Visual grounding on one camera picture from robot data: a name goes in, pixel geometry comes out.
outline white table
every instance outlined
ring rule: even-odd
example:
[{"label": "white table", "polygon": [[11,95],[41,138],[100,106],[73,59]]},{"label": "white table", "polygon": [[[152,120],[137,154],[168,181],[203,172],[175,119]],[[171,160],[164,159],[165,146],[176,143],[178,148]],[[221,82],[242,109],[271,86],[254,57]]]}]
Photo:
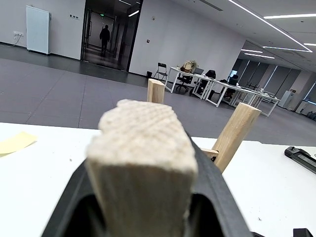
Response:
[{"label": "white table", "polygon": [[[215,84],[220,84],[221,86],[223,86],[224,90],[221,92],[221,95],[220,95],[220,98],[218,100],[218,102],[213,102],[212,100],[209,100],[208,97],[212,91],[212,88]],[[251,91],[251,90],[247,90],[247,89],[243,89],[241,87],[238,87],[238,86],[234,86],[234,85],[229,85],[227,83],[224,83],[224,82],[220,82],[218,80],[213,80],[212,84],[209,86],[209,88],[207,89],[207,96],[206,96],[206,101],[210,102],[211,104],[215,105],[216,107],[219,107],[220,103],[222,102],[223,100],[223,97],[226,93],[226,90],[230,88],[230,89],[233,89],[233,90],[236,90],[236,91],[242,91],[242,92],[245,92],[245,93],[248,93],[248,94],[251,94],[252,97],[251,99],[248,101],[248,104],[252,104],[255,96],[257,95],[257,92],[255,91]]]},{"label": "white table", "polygon": [[[0,236],[38,237],[84,161],[86,145],[100,132],[9,123],[0,123],[0,131],[0,140],[21,131],[38,136],[36,143],[0,158]],[[203,148],[216,141],[193,140]],[[286,148],[244,141],[224,178],[251,231],[290,237],[293,228],[308,228],[315,235],[316,175],[285,157]]]},{"label": "white table", "polygon": [[[220,98],[218,100],[218,102],[213,102],[212,100],[208,99],[211,91],[212,91],[212,88],[215,84],[220,84],[224,87],[224,90],[221,92],[221,95],[220,95]],[[263,114],[264,116],[267,116],[269,117],[270,114],[272,113],[272,111],[275,109],[275,107],[277,106],[277,104],[279,103],[279,99],[277,99],[276,97],[271,97],[269,95],[266,95],[264,93],[261,93],[259,91],[254,91],[254,90],[251,90],[251,89],[246,89],[246,88],[242,88],[240,86],[234,86],[234,85],[229,85],[227,83],[224,83],[224,82],[220,82],[218,80],[212,80],[212,83],[209,85],[209,87],[207,88],[207,93],[206,93],[206,96],[205,96],[205,100],[210,102],[211,104],[215,105],[216,107],[219,107],[220,103],[222,101],[224,101],[223,97],[226,93],[226,90],[228,88],[231,88],[233,90],[235,90],[235,94],[232,98],[231,101],[227,102],[229,105],[231,106],[234,106],[236,107],[236,102],[237,102],[237,99],[238,97],[240,96],[241,93],[245,93],[246,96],[247,95],[250,95],[250,99],[246,102],[247,104],[249,105],[252,105],[254,106],[255,108],[258,108],[260,103],[262,102],[263,99],[270,99],[271,101],[273,101],[273,106],[271,107],[271,109],[269,110],[269,112],[265,113],[265,112],[261,112],[261,114]]]},{"label": "white table", "polygon": [[[172,87],[169,88],[169,87],[167,86],[167,83],[169,82],[171,71],[175,71],[175,72],[177,73],[177,76],[174,78],[173,82],[170,81],[170,82],[172,83]],[[192,94],[196,95],[196,96],[197,96],[198,98],[200,98],[200,99],[204,99],[204,97],[205,97],[205,95],[206,95],[206,92],[207,92],[206,89],[203,91],[203,94],[202,94],[202,95],[197,94],[197,90],[198,90],[198,88],[199,88],[199,85],[200,85],[200,83],[201,83],[201,80],[206,80],[206,81],[207,81],[207,85],[206,85],[205,88],[208,88],[210,82],[211,82],[213,79],[208,78],[208,77],[203,76],[203,75],[197,75],[197,74],[192,74],[192,73],[185,73],[185,72],[183,72],[183,71],[181,71],[181,70],[179,70],[179,69],[177,69],[177,68],[175,68],[175,67],[170,67],[170,69],[169,69],[169,74],[168,74],[168,77],[167,77],[166,82],[165,82],[165,84],[164,84],[165,88],[166,88],[167,90],[169,90],[171,93],[173,93],[174,87],[176,86],[176,82],[177,82],[177,79],[178,79],[178,77],[180,76],[180,74],[183,74],[183,75],[185,75],[185,76],[190,76],[190,77],[197,78],[197,83],[196,83],[196,85],[195,85],[195,87],[194,87],[194,89],[193,89]]]}]

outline white radiator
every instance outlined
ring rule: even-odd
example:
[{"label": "white radiator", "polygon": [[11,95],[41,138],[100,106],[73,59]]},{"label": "white radiator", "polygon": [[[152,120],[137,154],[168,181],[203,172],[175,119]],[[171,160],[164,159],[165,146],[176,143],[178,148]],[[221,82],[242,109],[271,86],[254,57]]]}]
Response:
[{"label": "white radiator", "polygon": [[27,49],[49,54],[51,14],[35,7],[26,6]]}]

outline wooden peg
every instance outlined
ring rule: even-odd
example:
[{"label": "wooden peg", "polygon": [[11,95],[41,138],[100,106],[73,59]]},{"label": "wooden peg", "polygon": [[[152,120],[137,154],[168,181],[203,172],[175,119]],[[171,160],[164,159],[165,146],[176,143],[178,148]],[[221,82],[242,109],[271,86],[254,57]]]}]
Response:
[{"label": "wooden peg", "polygon": [[164,84],[155,79],[148,79],[147,101],[163,104]]},{"label": "wooden peg", "polygon": [[223,173],[232,160],[241,142],[251,130],[261,111],[243,103],[239,103],[222,133],[219,135],[213,150],[219,152],[215,165]]}]

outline electrical outlet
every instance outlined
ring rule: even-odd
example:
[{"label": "electrical outlet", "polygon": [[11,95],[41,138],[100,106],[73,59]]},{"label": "electrical outlet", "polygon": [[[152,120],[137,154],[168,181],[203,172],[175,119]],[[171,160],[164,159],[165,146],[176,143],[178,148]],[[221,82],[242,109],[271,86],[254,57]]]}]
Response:
[{"label": "electrical outlet", "polygon": [[23,32],[13,31],[14,36],[24,36]]}]

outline doorway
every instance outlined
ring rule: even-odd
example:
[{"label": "doorway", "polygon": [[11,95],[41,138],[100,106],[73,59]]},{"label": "doorway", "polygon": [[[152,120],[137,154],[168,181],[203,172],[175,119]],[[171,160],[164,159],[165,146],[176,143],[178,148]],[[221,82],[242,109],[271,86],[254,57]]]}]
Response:
[{"label": "doorway", "polygon": [[140,9],[141,0],[86,0],[81,60],[128,71]]}]

